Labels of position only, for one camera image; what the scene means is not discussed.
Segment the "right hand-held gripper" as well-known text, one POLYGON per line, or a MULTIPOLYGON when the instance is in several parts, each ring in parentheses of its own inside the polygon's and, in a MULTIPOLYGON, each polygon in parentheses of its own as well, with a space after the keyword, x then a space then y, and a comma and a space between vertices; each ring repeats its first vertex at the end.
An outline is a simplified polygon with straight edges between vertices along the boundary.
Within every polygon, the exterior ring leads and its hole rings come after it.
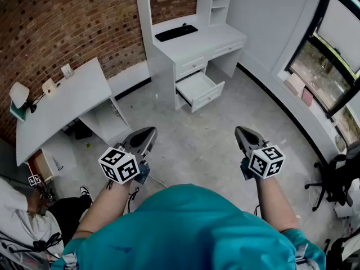
POLYGON ((247 127, 237 126, 235 137, 245 155, 240 169, 246 180, 267 179, 281 171, 286 156, 277 145, 270 145, 260 133, 247 127))

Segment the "beige box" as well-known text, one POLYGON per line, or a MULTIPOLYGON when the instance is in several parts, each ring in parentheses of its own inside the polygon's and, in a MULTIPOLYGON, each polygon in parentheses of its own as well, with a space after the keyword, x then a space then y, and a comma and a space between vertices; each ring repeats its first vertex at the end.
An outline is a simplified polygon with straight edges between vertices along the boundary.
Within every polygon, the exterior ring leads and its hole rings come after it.
POLYGON ((305 87, 305 83, 302 79, 296 74, 292 73, 285 81, 285 86, 296 96, 302 94, 305 87))

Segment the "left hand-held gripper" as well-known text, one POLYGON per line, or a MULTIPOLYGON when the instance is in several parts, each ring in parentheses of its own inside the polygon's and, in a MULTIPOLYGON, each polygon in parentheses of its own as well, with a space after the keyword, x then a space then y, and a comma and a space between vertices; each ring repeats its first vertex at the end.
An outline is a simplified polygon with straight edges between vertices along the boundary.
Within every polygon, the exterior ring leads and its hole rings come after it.
POLYGON ((157 139, 157 129, 146 127, 128 135, 122 142, 109 147, 98 159, 108 184, 123 185, 131 180, 144 184, 150 172, 146 156, 157 139))

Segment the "person's teal shirt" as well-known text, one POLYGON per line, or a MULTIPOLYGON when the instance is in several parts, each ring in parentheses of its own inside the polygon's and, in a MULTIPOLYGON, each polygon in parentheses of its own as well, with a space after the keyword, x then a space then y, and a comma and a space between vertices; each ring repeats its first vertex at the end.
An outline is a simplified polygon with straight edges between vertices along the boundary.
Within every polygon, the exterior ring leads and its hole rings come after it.
POLYGON ((181 184, 87 238, 52 270, 325 270, 326 255, 300 229, 279 232, 221 195, 181 184))

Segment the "white wide drawer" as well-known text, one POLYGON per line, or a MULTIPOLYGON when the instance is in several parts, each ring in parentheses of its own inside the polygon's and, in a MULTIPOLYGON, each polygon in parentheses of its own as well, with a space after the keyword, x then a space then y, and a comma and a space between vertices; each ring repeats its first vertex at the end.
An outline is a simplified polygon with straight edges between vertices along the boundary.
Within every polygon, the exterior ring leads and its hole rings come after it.
POLYGON ((212 52, 211 58, 214 59, 219 56, 230 53, 232 51, 239 50, 240 48, 242 48, 244 46, 244 44, 245 44, 244 42, 237 42, 237 43, 229 44, 226 46, 221 46, 220 48, 217 48, 212 52))

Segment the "teal book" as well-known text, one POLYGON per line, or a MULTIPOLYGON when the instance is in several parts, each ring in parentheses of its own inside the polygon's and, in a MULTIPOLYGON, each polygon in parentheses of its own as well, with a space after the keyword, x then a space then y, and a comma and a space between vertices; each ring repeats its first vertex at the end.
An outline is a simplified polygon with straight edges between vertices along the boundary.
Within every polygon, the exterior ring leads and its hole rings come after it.
POLYGON ((22 123, 25 122, 25 118, 26 118, 26 110, 21 107, 21 108, 17 108, 14 104, 13 101, 11 101, 11 105, 10 105, 10 113, 19 121, 21 121, 22 123))

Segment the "black keyboard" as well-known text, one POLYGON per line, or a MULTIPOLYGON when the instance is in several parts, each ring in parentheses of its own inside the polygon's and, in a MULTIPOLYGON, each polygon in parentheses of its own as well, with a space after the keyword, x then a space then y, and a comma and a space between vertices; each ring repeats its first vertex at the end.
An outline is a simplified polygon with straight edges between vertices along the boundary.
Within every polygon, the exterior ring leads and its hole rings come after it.
POLYGON ((188 34, 192 34, 197 32, 198 29, 193 25, 180 26, 177 28, 173 28, 155 35, 155 38, 160 42, 169 41, 178 37, 182 37, 188 34))

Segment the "white desk drawer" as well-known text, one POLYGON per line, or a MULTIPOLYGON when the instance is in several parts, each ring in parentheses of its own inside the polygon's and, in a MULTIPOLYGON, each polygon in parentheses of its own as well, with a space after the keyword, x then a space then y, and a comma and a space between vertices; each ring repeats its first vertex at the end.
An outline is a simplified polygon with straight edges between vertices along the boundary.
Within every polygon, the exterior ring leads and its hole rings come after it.
POLYGON ((199 110, 218 98, 223 91, 225 81, 214 83, 202 71, 176 82, 176 93, 191 107, 191 112, 199 110))

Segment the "white narrow drawer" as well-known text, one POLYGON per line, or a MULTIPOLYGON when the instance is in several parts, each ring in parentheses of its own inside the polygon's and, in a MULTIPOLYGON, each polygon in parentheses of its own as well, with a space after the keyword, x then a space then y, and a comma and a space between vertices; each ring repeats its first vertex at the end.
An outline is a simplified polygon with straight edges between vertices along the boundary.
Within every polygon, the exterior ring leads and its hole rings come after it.
POLYGON ((207 66, 208 59, 205 56, 187 59, 175 64, 175 81, 178 81, 207 66))

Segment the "person's left forearm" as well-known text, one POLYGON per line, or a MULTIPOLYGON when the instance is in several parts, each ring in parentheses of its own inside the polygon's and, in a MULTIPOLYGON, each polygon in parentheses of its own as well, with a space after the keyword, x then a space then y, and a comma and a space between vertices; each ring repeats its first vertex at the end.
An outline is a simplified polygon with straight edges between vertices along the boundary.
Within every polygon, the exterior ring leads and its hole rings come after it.
POLYGON ((125 184, 113 183, 110 189, 105 185, 79 223, 73 239, 86 239, 121 217, 129 197, 131 183, 132 180, 125 184))

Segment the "person's right forearm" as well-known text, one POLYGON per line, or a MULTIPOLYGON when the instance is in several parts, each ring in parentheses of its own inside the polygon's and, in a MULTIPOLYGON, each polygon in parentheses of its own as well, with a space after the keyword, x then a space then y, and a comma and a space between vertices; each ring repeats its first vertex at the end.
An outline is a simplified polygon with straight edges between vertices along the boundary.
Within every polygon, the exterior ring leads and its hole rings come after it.
POLYGON ((298 219, 275 177, 255 181, 262 218, 281 233, 299 229, 298 219))

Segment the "pink book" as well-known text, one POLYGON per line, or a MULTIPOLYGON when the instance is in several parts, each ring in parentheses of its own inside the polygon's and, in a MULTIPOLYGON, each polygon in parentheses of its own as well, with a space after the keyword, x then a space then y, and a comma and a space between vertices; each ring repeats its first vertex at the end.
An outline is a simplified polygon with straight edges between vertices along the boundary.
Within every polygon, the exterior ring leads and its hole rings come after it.
POLYGON ((313 95, 311 94, 308 88, 306 87, 303 88, 301 99, 307 106, 311 107, 313 102, 313 95))

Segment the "white desk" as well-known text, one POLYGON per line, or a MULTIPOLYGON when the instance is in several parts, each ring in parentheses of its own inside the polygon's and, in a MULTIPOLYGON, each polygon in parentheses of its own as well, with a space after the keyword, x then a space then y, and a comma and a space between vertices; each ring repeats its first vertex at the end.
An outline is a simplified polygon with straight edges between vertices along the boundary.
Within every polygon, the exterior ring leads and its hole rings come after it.
POLYGON ((237 42, 245 43, 247 40, 245 34, 226 23, 229 4, 230 0, 197 0, 194 15, 154 24, 152 22, 150 0, 137 0, 150 77, 157 86, 160 101, 168 108, 178 110, 182 106, 188 105, 176 93, 176 82, 180 82, 200 71, 206 75, 207 66, 175 81, 176 63, 205 56, 208 63, 214 63, 226 75, 233 76, 244 46, 236 51, 212 59, 212 52, 215 49, 237 42), (183 23, 193 25, 198 31, 165 42, 160 42, 155 38, 156 34, 180 27, 183 23))

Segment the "white side table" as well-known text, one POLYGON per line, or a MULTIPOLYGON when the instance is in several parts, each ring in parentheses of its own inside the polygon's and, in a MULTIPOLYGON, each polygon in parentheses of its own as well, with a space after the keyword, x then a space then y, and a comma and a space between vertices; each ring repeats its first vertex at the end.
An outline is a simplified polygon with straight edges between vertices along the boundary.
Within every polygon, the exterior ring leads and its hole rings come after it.
POLYGON ((16 163, 26 162, 45 142, 73 121, 112 95, 98 58, 60 80, 51 97, 43 96, 34 113, 26 111, 25 121, 16 126, 16 163))

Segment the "white lamp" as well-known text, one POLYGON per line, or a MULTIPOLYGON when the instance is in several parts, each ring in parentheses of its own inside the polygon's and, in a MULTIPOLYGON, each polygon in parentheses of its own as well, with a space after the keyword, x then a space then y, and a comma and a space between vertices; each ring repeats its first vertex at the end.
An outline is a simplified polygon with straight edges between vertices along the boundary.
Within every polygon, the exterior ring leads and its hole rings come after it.
POLYGON ((29 97, 30 89, 19 82, 15 82, 10 89, 10 97, 17 109, 23 107, 29 97))

